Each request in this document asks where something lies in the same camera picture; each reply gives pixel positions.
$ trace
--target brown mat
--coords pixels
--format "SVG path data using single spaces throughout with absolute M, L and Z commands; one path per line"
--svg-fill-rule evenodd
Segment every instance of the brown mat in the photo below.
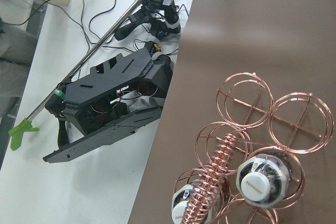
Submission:
M 193 0 L 129 223 L 172 223 L 175 180 L 197 166 L 198 132 L 222 121 L 215 95 L 231 74 L 256 72 L 275 100 L 313 92 L 336 116 L 335 36 L 336 0 Z M 334 223 L 335 152 L 331 140 L 323 150 L 299 156 L 307 179 L 304 196 L 279 211 L 280 223 Z

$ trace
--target green clip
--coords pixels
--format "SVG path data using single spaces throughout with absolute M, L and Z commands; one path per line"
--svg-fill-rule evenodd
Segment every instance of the green clip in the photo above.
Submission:
M 20 122 L 19 125 L 15 126 L 10 131 L 8 131 L 8 134 L 12 137 L 12 142 L 11 142 L 12 150 L 15 151 L 21 146 L 23 133 L 38 131 L 38 128 L 33 128 L 31 124 L 32 123 L 30 121 L 24 118 L 23 121 Z
M 57 95 L 58 97 L 62 98 L 62 100 L 65 100 L 65 94 L 60 91 L 59 89 L 55 89 L 54 94 Z

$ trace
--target green plastic handle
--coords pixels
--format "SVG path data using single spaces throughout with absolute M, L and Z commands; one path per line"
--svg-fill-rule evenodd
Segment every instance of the green plastic handle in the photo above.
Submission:
M 12 137 L 11 142 L 11 149 L 17 150 L 21 146 L 23 133 L 25 132 L 32 132 L 32 131 L 38 131 L 38 128 L 33 128 L 31 125 L 32 123 L 28 121 L 26 118 L 20 122 L 19 125 L 12 128 L 10 131 L 8 131 L 8 134 Z

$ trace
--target metal rod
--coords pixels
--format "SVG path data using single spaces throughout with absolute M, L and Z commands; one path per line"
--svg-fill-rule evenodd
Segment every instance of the metal rod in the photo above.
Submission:
M 87 54 L 80 60 L 80 62 L 64 77 L 61 81 L 65 82 L 68 78 L 73 77 L 85 65 L 88 60 L 101 48 L 101 46 L 117 31 L 119 26 L 132 14 L 132 12 L 141 4 L 141 0 L 135 0 L 134 3 L 124 12 L 124 14 L 114 23 L 114 25 L 101 37 L 101 39 L 87 52 Z M 27 117 L 28 121 L 32 121 L 44 108 L 54 91 L 47 95 L 47 97 L 33 110 Z

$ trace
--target black device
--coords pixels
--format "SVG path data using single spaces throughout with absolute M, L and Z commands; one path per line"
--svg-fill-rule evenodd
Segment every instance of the black device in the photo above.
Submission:
M 160 10 L 164 15 L 157 19 Z M 176 10 L 173 0 L 142 0 L 141 9 L 129 17 L 130 24 L 117 30 L 115 38 L 127 37 L 143 23 L 151 24 L 150 33 L 157 40 L 168 33 L 179 33 Z M 46 104 L 46 109 L 59 120 L 59 149 L 45 156 L 44 161 L 68 162 L 132 135 L 136 129 L 160 118 L 172 69 L 169 56 L 159 54 L 152 59 L 158 51 L 155 44 L 156 41 L 148 41 L 136 52 L 125 57 L 118 54 L 90 68 L 90 73 L 77 81 L 60 83 Z M 124 99 L 125 94 L 132 92 L 135 98 Z M 138 100 L 129 105 L 127 101 L 132 99 Z M 84 137 L 70 143 L 66 121 Z

